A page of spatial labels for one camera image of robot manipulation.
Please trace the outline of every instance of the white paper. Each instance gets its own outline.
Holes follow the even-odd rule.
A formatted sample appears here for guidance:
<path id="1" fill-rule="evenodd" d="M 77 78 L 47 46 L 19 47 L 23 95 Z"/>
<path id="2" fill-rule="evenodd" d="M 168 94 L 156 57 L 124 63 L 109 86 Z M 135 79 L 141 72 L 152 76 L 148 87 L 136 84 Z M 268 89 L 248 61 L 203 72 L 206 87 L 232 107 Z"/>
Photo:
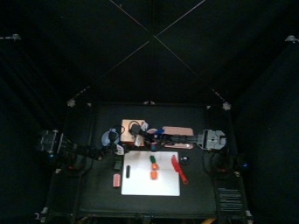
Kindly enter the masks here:
<path id="1" fill-rule="evenodd" d="M 180 196 L 180 177 L 174 170 L 172 155 L 178 157 L 178 152 L 129 151 L 125 154 L 121 194 Z M 159 165 L 156 179 L 151 179 L 151 156 Z"/>

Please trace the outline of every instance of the black enclosure wall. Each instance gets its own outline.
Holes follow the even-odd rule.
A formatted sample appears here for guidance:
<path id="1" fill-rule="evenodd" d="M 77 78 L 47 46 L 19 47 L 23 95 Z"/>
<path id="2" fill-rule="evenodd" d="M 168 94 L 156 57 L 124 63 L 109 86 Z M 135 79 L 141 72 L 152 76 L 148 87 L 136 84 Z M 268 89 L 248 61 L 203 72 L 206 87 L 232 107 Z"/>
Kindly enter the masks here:
<path id="1" fill-rule="evenodd" d="M 299 45 L 274 60 L 235 108 L 239 149 L 247 153 L 247 198 L 260 223 L 298 223 Z"/>
<path id="2" fill-rule="evenodd" d="M 43 209 L 51 176 L 36 134 L 61 129 L 77 93 L 77 106 L 222 104 L 219 94 L 256 223 L 298 223 L 299 43 L 286 42 L 298 11 L 296 0 L 1 3 L 0 223 L 31 223 Z M 4 39 L 15 33 L 21 40 Z"/>

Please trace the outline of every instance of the blue object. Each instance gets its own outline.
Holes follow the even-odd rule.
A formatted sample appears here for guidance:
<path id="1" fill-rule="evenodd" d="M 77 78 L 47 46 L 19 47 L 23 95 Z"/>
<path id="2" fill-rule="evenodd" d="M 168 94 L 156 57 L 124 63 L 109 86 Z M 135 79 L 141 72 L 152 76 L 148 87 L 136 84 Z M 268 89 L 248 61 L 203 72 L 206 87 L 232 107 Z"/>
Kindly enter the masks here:
<path id="1" fill-rule="evenodd" d="M 104 134 L 103 134 L 103 136 L 101 136 L 101 144 L 104 145 L 104 146 L 108 146 L 109 145 L 109 139 L 108 139 L 108 133 L 109 132 L 115 132 L 115 133 L 117 133 L 117 131 L 116 131 L 116 129 L 111 129 L 111 130 L 108 130 Z"/>
<path id="2" fill-rule="evenodd" d="M 164 133 L 164 129 L 158 129 L 155 134 L 163 134 Z"/>

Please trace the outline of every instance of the orange object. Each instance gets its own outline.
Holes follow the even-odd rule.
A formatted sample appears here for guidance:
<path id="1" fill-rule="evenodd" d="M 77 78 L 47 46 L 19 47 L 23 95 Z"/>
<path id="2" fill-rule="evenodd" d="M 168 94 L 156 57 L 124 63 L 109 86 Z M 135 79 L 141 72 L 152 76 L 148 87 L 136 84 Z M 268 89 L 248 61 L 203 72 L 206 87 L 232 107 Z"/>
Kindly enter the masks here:
<path id="1" fill-rule="evenodd" d="M 158 163 L 152 163 L 152 170 L 156 171 L 159 169 Z"/>
<path id="2" fill-rule="evenodd" d="M 202 222 L 202 224 L 211 224 L 216 219 L 211 218 Z"/>
<path id="3" fill-rule="evenodd" d="M 156 179 L 158 177 L 158 172 L 156 171 L 151 171 L 151 179 Z"/>

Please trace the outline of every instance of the red object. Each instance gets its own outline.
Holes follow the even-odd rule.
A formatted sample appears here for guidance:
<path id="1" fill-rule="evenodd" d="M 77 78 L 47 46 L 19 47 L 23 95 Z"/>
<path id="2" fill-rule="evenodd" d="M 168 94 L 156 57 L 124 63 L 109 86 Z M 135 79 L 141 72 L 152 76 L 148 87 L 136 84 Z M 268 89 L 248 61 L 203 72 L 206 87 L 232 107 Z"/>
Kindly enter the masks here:
<path id="1" fill-rule="evenodd" d="M 120 187 L 120 174 L 113 175 L 113 187 Z"/>
<path id="2" fill-rule="evenodd" d="M 183 174 L 183 168 L 179 165 L 178 159 L 175 157 L 175 155 L 172 155 L 172 167 L 175 169 L 176 172 L 179 172 L 180 176 L 182 176 L 182 182 L 187 185 L 188 184 L 188 180 Z"/>

